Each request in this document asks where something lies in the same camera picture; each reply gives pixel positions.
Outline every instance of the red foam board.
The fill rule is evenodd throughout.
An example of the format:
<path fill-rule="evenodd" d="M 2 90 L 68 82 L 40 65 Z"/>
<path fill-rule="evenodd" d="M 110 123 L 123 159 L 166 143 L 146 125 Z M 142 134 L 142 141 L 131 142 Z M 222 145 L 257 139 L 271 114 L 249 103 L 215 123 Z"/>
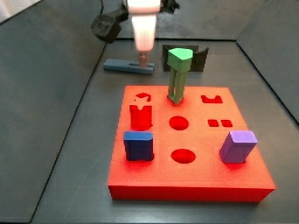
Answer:
<path fill-rule="evenodd" d="M 130 104 L 140 93 L 152 96 L 151 162 L 127 161 L 123 138 L 131 130 Z M 107 180 L 112 199 L 259 202 L 277 186 L 258 147 L 245 164 L 225 164 L 221 160 L 230 131 L 249 129 L 230 89 L 186 87 L 176 106 L 167 93 L 167 86 L 126 87 Z M 222 103 L 203 102 L 203 96 L 213 99 L 217 95 Z M 208 120 L 219 125 L 210 126 Z M 180 152 L 187 150 L 191 153 L 183 153 L 180 160 Z"/>

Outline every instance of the gray table surface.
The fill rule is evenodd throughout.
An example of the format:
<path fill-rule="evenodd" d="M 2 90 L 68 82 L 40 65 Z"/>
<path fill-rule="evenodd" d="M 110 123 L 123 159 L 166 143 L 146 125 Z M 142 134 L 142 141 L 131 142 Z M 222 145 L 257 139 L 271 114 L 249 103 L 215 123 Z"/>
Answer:
<path fill-rule="evenodd" d="M 162 45 L 210 47 L 187 85 L 229 87 L 257 134 L 277 190 L 259 204 L 114 201 L 108 167 L 126 85 L 167 85 Z M 134 42 L 108 45 L 88 84 L 32 223 L 298 223 L 298 125 L 235 42 L 156 41 L 152 75 L 103 70 L 106 59 L 136 60 Z"/>
<path fill-rule="evenodd" d="M 42 1 L 0 25 L 0 222 L 28 222 L 104 43 L 98 0 Z"/>
<path fill-rule="evenodd" d="M 269 0 L 238 38 L 299 123 L 299 1 Z"/>

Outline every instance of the arch-shaped hole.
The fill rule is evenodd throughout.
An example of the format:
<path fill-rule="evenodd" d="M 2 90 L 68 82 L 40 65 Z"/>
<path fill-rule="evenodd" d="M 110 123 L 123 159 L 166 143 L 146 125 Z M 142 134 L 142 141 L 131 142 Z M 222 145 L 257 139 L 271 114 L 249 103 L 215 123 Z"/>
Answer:
<path fill-rule="evenodd" d="M 195 158 L 195 153 L 191 150 L 179 149 L 172 152 L 172 160 L 180 164 L 191 163 Z"/>
<path fill-rule="evenodd" d="M 186 130 L 190 122 L 183 116 L 174 116 L 170 120 L 170 125 L 175 130 Z"/>

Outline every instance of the purple cube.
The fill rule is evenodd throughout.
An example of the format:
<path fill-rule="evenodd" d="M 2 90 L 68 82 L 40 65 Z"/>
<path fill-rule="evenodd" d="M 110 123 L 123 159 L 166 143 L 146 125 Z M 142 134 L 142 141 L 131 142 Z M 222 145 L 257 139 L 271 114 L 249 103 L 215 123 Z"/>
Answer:
<path fill-rule="evenodd" d="M 258 144 L 251 130 L 233 130 L 219 150 L 223 163 L 242 164 Z"/>

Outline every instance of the green hexagonal block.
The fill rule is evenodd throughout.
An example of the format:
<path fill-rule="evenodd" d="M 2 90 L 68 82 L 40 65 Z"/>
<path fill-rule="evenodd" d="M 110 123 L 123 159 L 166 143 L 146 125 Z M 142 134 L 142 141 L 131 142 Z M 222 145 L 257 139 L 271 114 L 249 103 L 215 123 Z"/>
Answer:
<path fill-rule="evenodd" d="M 167 64 L 178 73 L 188 72 L 192 66 L 192 50 L 183 48 L 170 50 Z"/>

